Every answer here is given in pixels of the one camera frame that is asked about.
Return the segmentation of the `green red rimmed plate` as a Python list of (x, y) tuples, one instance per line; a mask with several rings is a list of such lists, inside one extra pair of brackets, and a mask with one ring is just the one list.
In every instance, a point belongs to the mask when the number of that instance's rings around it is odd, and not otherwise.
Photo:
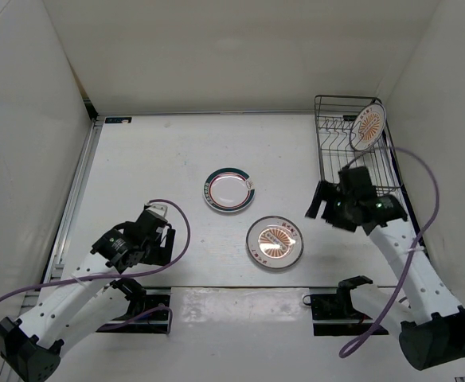
[(225, 167), (212, 172), (202, 188), (206, 204), (220, 213), (236, 213), (254, 200), (256, 189), (250, 175), (237, 168)]

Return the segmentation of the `orange pattern plate front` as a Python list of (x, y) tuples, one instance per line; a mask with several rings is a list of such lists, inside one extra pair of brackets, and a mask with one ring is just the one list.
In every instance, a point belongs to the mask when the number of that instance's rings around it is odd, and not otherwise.
[(269, 271), (283, 271), (303, 255), (304, 242), (299, 228), (282, 216), (264, 216), (247, 230), (245, 247), (250, 260)]

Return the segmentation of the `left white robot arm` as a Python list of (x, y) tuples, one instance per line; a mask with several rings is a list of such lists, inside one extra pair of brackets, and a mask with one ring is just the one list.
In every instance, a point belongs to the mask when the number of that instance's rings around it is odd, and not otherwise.
[(166, 207), (145, 205), (135, 221), (105, 232), (67, 279), (16, 319), (0, 321), (0, 356), (23, 381), (46, 381), (78, 342), (97, 330), (115, 329), (112, 320), (133, 322), (158, 311), (147, 292), (128, 274), (138, 265), (158, 271), (172, 263), (175, 230)]

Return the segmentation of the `orange pattern plate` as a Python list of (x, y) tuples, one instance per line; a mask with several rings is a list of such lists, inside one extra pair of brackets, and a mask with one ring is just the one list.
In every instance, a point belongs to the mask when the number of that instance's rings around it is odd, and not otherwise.
[(303, 255), (304, 242), (299, 228), (282, 216), (264, 216), (247, 230), (245, 247), (250, 260), (269, 271), (283, 271)]
[(381, 137), (386, 125), (385, 107), (371, 103), (364, 107), (354, 120), (350, 130), (350, 146), (353, 151), (370, 150)]

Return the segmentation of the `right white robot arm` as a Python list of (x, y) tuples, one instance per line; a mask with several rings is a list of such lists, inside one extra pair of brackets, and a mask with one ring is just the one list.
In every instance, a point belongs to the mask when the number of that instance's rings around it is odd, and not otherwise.
[(393, 335), (409, 364), (421, 371), (465, 357), (465, 308), (432, 267), (399, 200), (380, 195), (364, 167), (343, 168), (339, 181), (320, 181), (307, 217), (322, 217), (335, 228), (362, 228), (398, 279), (404, 305), (366, 276), (338, 284), (335, 308), (344, 318), (371, 317)]

